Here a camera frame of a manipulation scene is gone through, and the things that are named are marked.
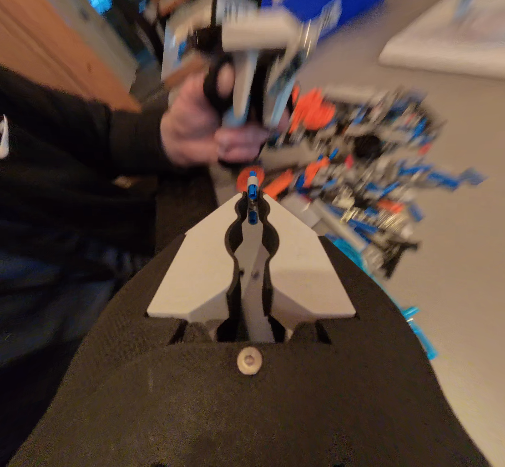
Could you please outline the person's left hand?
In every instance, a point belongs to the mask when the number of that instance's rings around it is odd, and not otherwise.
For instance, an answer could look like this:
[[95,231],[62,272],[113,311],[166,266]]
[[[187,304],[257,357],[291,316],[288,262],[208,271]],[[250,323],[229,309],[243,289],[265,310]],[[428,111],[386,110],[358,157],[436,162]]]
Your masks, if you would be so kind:
[[254,160],[269,132],[254,122],[241,127],[224,126],[204,95],[206,74],[205,70],[190,74],[161,119],[161,142],[166,156],[178,167]]

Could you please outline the white book stand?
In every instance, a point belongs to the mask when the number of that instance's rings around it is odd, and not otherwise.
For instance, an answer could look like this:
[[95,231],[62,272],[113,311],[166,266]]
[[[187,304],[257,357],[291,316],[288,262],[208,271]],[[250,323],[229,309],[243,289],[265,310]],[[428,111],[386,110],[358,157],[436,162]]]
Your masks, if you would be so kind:
[[459,21],[440,0],[392,37],[381,65],[504,79],[504,0],[473,0]]

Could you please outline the person's left forearm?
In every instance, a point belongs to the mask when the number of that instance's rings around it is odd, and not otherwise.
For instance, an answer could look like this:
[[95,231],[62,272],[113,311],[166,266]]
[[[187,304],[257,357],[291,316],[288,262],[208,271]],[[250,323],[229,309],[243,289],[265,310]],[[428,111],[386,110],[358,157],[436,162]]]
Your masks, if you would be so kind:
[[141,112],[39,85],[1,65],[1,115],[8,122],[2,186],[35,179],[38,188],[110,182],[119,176],[166,175],[174,170],[161,142],[167,104]]

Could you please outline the blue connector pin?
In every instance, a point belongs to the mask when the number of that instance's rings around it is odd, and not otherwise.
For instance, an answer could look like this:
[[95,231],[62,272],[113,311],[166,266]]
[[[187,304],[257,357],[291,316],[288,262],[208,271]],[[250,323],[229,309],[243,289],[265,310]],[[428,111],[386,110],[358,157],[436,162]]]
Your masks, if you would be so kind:
[[247,195],[248,195],[248,223],[250,225],[256,225],[259,220],[258,185],[255,183],[249,184],[247,189]]

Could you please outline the pile of building kit parts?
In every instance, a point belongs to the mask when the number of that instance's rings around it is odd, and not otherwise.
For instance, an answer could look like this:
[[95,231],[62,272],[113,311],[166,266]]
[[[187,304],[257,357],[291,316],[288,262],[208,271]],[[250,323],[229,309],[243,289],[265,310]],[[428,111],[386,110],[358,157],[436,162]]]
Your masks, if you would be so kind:
[[295,83],[290,127],[272,135],[262,159],[262,189],[324,224],[329,238],[357,254],[370,274],[389,279],[405,252],[417,251],[424,219],[421,190],[453,192],[486,179],[428,159],[445,122],[418,91],[339,86],[301,93]]

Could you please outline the person's dark clothing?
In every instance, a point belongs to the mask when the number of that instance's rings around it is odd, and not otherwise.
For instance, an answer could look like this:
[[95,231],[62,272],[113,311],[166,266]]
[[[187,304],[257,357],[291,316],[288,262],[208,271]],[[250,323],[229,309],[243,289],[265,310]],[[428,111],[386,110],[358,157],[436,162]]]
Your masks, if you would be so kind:
[[187,323],[143,313],[180,236],[217,208],[213,190],[166,184],[157,253],[1,220],[1,457],[35,430],[63,427],[88,395],[138,357],[175,344]]

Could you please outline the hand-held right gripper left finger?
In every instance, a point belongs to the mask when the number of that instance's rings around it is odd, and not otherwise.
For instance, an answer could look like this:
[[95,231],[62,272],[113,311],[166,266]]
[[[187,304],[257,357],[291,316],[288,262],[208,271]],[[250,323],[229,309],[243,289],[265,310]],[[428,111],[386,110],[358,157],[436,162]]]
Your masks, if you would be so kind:
[[147,308],[149,317],[202,324],[217,341],[248,339],[235,255],[247,210],[246,195],[238,193],[170,244],[175,253]]

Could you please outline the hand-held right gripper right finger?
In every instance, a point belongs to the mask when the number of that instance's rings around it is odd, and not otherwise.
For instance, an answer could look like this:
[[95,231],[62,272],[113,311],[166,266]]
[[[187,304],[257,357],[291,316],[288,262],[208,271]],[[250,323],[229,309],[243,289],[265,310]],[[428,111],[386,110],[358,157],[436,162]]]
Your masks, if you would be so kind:
[[290,338],[303,322],[356,315],[319,236],[277,201],[263,195],[262,233],[253,264],[253,341],[274,342],[269,319]]

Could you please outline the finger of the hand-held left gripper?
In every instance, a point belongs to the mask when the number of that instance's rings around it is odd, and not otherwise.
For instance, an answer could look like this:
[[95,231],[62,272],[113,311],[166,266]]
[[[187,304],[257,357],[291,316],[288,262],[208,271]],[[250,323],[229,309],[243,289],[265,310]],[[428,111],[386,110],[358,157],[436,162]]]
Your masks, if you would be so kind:
[[278,124],[287,106],[298,71],[310,53],[310,25],[286,9],[271,12],[273,31],[267,47],[265,124]]
[[222,46],[234,70],[232,106],[224,125],[240,127],[251,119],[263,122],[265,66],[257,14],[242,15],[222,24]]

